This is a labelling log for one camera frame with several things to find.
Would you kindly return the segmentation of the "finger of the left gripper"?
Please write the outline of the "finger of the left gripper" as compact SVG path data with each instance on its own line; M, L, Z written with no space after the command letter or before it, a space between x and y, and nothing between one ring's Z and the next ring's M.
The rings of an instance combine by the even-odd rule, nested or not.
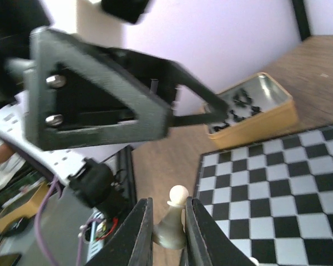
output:
M225 100L179 63L169 62L168 70L170 81L181 88L181 112L173 117L172 127L210 125L226 119L229 104Z

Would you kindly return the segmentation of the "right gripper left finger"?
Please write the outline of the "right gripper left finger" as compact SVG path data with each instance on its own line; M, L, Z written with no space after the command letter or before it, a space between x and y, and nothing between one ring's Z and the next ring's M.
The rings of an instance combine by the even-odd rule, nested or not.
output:
M110 241L87 266L153 264L153 200L140 199Z

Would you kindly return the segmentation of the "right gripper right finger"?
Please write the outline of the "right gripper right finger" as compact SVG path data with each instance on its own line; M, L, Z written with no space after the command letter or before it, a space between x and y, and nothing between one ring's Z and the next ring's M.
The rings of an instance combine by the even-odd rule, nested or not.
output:
M254 265L232 244L197 198L187 198L185 232L186 246L181 253L180 265Z

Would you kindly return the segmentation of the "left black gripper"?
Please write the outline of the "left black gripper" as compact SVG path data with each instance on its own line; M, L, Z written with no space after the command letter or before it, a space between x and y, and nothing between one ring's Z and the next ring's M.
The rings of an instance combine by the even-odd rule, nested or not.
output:
M172 62L103 48L48 28L38 1L0 1L0 97L21 91L26 139L42 150L163 138L180 125L171 103L180 73Z

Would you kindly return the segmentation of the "white pawn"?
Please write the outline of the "white pawn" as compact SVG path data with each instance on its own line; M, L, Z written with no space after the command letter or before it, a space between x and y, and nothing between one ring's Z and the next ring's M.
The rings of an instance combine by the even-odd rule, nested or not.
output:
M189 191L182 185L176 185L169 191L166 215L153 228L153 242L167 249L183 249L186 235L182 223L182 214L186 206Z

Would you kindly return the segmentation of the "black chess pieces pile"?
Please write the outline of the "black chess pieces pile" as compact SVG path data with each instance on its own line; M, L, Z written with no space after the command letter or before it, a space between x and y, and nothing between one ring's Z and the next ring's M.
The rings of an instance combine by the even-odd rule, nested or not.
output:
M216 133L235 126L246 119L262 113L261 107L254 104L253 98L244 88L224 92L220 96L229 106L228 113L225 120L212 124L209 127L210 133Z

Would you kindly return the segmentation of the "yellow tin box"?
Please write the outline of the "yellow tin box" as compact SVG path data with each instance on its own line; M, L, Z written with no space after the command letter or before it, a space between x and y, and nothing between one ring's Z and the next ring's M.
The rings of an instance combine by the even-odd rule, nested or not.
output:
M292 95L265 72L248 77L218 96L229 105L226 119L205 125L205 131L220 149L265 139L299 121Z

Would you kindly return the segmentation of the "black and white chessboard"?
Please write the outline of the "black and white chessboard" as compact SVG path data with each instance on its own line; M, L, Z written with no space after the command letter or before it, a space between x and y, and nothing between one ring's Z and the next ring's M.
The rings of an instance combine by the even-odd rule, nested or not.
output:
M333 125L204 154L194 194L261 265L333 265Z

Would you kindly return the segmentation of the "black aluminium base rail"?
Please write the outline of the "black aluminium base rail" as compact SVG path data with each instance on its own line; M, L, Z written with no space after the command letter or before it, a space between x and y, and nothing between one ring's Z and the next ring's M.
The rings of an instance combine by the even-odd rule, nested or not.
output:
M102 161L112 169L117 184L116 188L120 189L130 208L137 203L132 151L133 147L128 145Z

